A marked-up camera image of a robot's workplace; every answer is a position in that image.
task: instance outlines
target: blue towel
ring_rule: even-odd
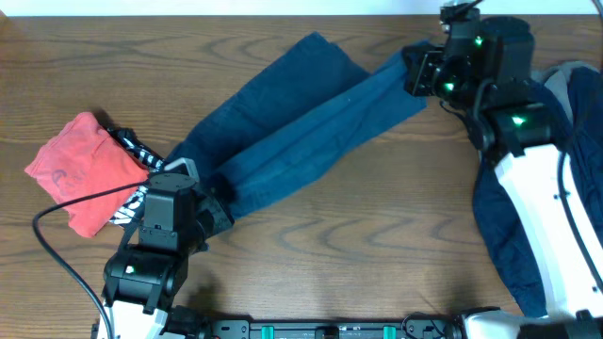
[[[600,74],[587,68],[572,72],[568,95],[575,121],[569,121],[559,101],[543,85],[533,84],[532,100],[548,106],[559,125],[559,140],[567,138],[573,123],[586,121],[569,150],[571,169],[580,198],[599,241],[603,238],[603,88]],[[591,113],[588,106],[595,96]],[[511,199],[494,171],[481,164],[473,197],[481,235],[501,280],[526,316],[546,315],[545,292],[530,243]]]
[[[235,218],[320,178],[341,156],[425,107],[401,53],[369,74],[318,33],[203,119],[168,156],[193,159]]]

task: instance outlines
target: table surface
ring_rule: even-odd
[[[526,17],[535,68],[598,66],[597,17]],[[0,336],[83,338],[90,299],[40,247],[50,197],[24,174],[77,113],[100,106],[166,155],[190,128],[297,40],[318,31],[368,70],[441,39],[416,17],[21,18],[0,32]],[[471,211],[478,158],[435,101],[342,158],[317,183],[239,221],[190,260],[175,304],[255,319],[403,318],[498,305],[520,313]],[[50,243],[100,292],[122,231],[79,237],[57,212]]]

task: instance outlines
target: wire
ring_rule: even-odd
[[[599,78],[599,86],[598,89],[601,88],[601,79]],[[576,135],[582,129],[584,122],[588,119],[591,114],[591,110],[593,109],[593,105],[595,103],[596,95],[595,92],[591,95],[591,100],[588,104],[588,108],[584,112],[583,115],[580,116],[579,120],[574,124],[574,128],[572,129],[572,133],[569,138],[565,141],[565,145],[562,148],[561,153],[559,154],[559,160],[557,162],[557,188],[559,189],[559,197],[562,201],[563,211],[565,212],[565,217],[567,218],[567,222],[569,224],[570,229],[572,230],[572,234],[574,235],[574,239],[578,243],[578,247],[580,252],[582,253],[582,257],[584,257],[584,261],[591,271],[591,275],[595,279],[596,287],[600,292],[603,293],[603,280],[601,280],[601,276],[596,270],[595,262],[591,255],[586,249],[586,245],[580,236],[580,232],[578,230],[578,226],[576,225],[576,221],[574,220],[574,216],[572,215],[572,210],[569,207],[569,202],[567,201],[567,191],[565,190],[565,184],[563,183],[563,171],[564,171],[564,163],[565,157],[567,156],[567,150],[574,144],[576,139]]]
[[[473,7],[477,6],[482,1],[483,0],[476,0],[472,3],[464,4],[461,8],[457,9],[456,13],[454,13],[454,15],[452,16],[452,19],[455,19],[455,18],[465,14],[466,12],[471,10]]]
[[[50,254],[51,257],[53,257],[53,259],[55,259],[55,261],[61,267],[63,267],[72,276],[72,278],[75,279],[75,281],[77,283],[79,283],[80,286],[82,286],[84,291],[86,291],[88,296],[92,299],[94,306],[96,306],[99,313],[101,314],[101,318],[103,318],[103,321],[105,321],[106,334],[109,339],[114,338],[113,328],[111,327],[111,324],[109,323],[109,318],[106,315],[105,308],[103,307],[103,303],[98,299],[98,297],[96,296],[94,291],[90,288],[90,286],[86,283],[86,281],[84,281],[84,279],[79,274],[77,274],[77,272],[71,266],[69,266],[69,264],[67,264],[67,262],[63,258],[61,258],[60,255],[58,255],[58,253],[50,246],[50,244],[48,244],[48,242],[46,241],[46,239],[44,238],[44,236],[41,234],[41,231],[40,231],[40,219],[51,212],[54,212],[58,209],[61,209],[63,207],[66,207],[66,206],[69,206],[69,205],[72,205],[72,204],[75,204],[78,202],[92,200],[92,199],[99,198],[99,197],[102,197],[102,196],[105,196],[108,194],[112,194],[115,192],[119,192],[119,191],[122,191],[122,190],[125,190],[128,188],[143,186],[143,185],[147,185],[147,184],[148,184],[148,181],[143,181],[140,183],[134,183],[134,184],[126,185],[126,186],[109,189],[108,191],[105,191],[105,192],[91,194],[86,197],[77,198],[77,199],[74,199],[74,200],[71,200],[68,202],[62,202],[62,203],[56,204],[54,206],[51,206],[51,207],[39,212],[31,221],[31,226],[34,230],[34,234],[38,238],[38,241],[40,242],[41,246],[48,252],[48,254]]]
[[[442,107],[442,109],[444,109],[445,111],[447,111],[449,114],[452,114],[453,116],[459,118],[459,120],[463,123],[464,127],[466,128],[467,127],[467,121],[464,118],[463,114],[461,114],[459,112],[455,112],[455,111],[450,110],[450,109],[447,109],[444,106],[444,103],[445,103],[444,100],[440,100],[440,107]]]
[[[473,110],[471,111],[471,117],[475,121],[479,120],[478,113],[480,112],[481,98],[483,97],[483,93],[486,91],[486,88],[491,84],[494,84],[494,80],[492,80],[491,78],[487,78],[481,80],[480,85],[478,86],[478,91],[475,95],[475,103],[473,103]]]
[[[404,320],[402,320],[402,326],[401,328],[406,332],[406,335],[410,338],[410,339],[418,339],[415,336],[413,336],[412,334],[410,334],[407,330],[406,330],[406,320],[408,320],[409,317],[413,316],[413,315],[425,315],[425,316],[429,316],[426,313],[423,312],[412,312],[411,314],[407,315]],[[433,321],[433,319],[430,319],[433,328],[435,329],[435,331],[442,337],[442,338],[446,338],[446,335],[440,331],[440,329],[437,328],[437,326],[435,326],[435,322]]]
[[[603,5],[601,5],[601,0],[593,0],[596,6],[596,10],[599,12],[599,16],[603,19]]]

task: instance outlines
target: green connector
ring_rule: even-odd
[[[383,339],[396,339],[396,328],[393,326],[383,326]]]
[[[262,339],[274,339],[274,328],[272,326],[262,327]]]

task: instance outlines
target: blue cloth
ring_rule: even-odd
[[[193,128],[166,159],[195,161],[235,218],[320,178],[342,155],[425,107],[393,55],[369,74],[318,33]]]
[[[559,123],[556,134],[566,139],[573,124],[584,121],[568,151],[574,181],[599,241],[603,238],[603,88],[600,74],[587,68],[572,72],[568,96],[575,121],[569,121],[559,101],[544,86],[533,84],[533,100],[548,106]],[[587,115],[590,102],[591,113]],[[494,171],[481,164],[473,210],[481,235],[501,280],[526,316],[546,314],[545,292],[530,243],[511,199]]]

